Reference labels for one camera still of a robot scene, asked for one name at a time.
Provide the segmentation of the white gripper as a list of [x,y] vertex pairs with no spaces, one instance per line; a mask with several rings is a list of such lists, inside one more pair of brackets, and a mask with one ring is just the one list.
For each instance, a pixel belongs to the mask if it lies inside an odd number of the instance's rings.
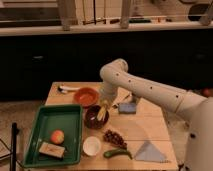
[[99,92],[101,100],[107,100],[109,103],[112,103],[117,97],[118,87],[108,82],[103,82]]

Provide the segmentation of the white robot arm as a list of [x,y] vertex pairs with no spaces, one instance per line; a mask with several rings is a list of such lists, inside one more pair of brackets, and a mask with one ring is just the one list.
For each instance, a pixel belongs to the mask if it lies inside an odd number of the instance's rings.
[[137,77],[128,63],[116,59],[100,69],[101,98],[113,102],[118,88],[132,92],[189,123],[184,167],[181,171],[213,171],[213,97]]

